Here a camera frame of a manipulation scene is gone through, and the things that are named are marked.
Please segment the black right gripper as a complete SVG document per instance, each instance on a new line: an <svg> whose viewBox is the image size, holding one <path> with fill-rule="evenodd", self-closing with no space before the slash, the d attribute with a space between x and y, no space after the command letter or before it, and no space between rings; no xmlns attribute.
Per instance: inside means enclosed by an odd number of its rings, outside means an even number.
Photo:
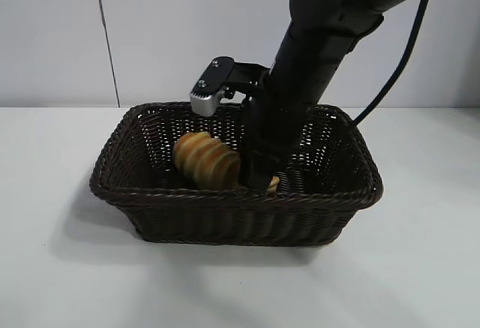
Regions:
<svg viewBox="0 0 480 328"><path fill-rule="evenodd" d="M245 133L238 182L264 191L298 147L306 116L323 95L323 79L248 74L241 84Z"/></svg>

